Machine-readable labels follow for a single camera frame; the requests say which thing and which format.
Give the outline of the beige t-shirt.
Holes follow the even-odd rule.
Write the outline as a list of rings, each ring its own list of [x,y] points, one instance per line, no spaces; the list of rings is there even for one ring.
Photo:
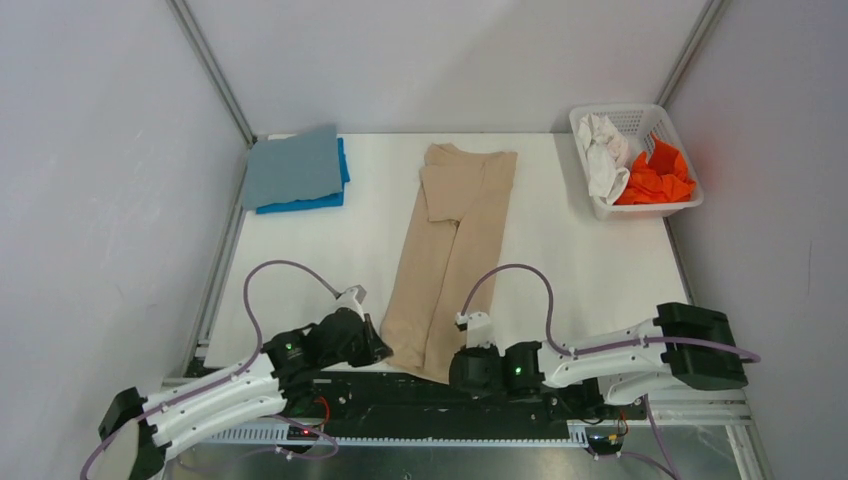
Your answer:
[[[380,336],[390,365],[447,383],[466,343],[457,313],[492,303],[493,284],[476,283],[500,261],[518,155],[432,144],[424,161]]]

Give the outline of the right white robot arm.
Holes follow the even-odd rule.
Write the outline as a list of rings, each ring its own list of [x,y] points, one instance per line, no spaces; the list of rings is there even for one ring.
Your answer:
[[[468,339],[449,367],[452,388],[477,397],[525,398],[589,382],[581,404],[598,418],[671,387],[741,389],[748,384],[745,365],[761,360],[737,346],[725,314],[676,302],[659,305],[651,319],[571,346],[548,338],[500,350],[487,314],[461,315],[456,323]]]

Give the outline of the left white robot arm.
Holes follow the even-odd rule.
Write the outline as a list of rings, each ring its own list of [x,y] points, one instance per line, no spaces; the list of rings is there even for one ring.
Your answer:
[[[109,439],[127,422],[139,426],[132,479],[149,479],[200,441],[261,417],[302,416],[314,406],[314,380],[325,368],[376,364],[392,356],[369,315],[339,307],[318,324],[282,332],[237,364],[181,387],[143,396],[118,393],[98,427]]]

